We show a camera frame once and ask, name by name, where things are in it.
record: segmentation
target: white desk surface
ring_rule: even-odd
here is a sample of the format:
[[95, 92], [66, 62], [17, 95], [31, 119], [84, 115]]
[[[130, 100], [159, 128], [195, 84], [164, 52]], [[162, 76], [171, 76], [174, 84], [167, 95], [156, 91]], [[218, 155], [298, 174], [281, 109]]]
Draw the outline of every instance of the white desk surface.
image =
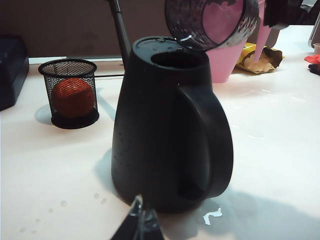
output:
[[[275, 72], [213, 86], [231, 126], [232, 180], [192, 212], [161, 214], [168, 239], [320, 239], [320, 76], [304, 61], [311, 30], [280, 32], [275, 48], [286, 59]], [[99, 73], [121, 72], [119, 64], [99, 63]], [[16, 105], [0, 113], [1, 239], [107, 240], [120, 226], [129, 206], [117, 198], [110, 160], [121, 82], [97, 80], [99, 120], [64, 130], [51, 124], [31, 65]], [[218, 207], [222, 216], [206, 225]]]

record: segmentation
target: black mesh pen holder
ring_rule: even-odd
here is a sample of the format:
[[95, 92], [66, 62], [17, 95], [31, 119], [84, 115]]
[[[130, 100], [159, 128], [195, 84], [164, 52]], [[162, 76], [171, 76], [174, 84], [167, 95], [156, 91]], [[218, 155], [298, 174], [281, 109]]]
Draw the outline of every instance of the black mesh pen holder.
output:
[[94, 63], [82, 59], [54, 60], [39, 66], [55, 126], [80, 129], [98, 120], [96, 69]]

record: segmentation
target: pitcher handle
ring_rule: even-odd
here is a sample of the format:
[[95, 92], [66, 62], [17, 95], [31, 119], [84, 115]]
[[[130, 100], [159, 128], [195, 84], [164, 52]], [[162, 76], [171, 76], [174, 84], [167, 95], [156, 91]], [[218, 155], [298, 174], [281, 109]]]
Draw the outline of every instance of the pitcher handle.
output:
[[226, 114], [209, 87], [179, 86], [178, 92], [196, 115], [206, 138], [209, 171], [203, 196], [217, 197], [229, 185], [233, 169], [233, 142]]

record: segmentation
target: snack wrapper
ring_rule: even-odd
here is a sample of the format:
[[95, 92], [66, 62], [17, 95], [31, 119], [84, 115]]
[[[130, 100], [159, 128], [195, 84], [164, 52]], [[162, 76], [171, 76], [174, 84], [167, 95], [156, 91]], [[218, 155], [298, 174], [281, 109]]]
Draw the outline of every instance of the snack wrapper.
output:
[[284, 58], [282, 51], [265, 46], [259, 61], [254, 62], [255, 51], [256, 45], [247, 42], [244, 45], [238, 62], [236, 63], [236, 67], [254, 74], [265, 74], [270, 73], [279, 67]]

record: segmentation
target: red ball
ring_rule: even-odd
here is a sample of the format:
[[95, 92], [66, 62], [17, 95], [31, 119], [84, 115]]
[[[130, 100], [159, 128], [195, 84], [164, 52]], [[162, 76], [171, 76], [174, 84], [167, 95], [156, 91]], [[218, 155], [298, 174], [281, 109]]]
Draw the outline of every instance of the red ball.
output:
[[88, 83], [73, 77], [54, 86], [51, 100], [60, 115], [72, 119], [83, 117], [93, 110], [95, 95]]

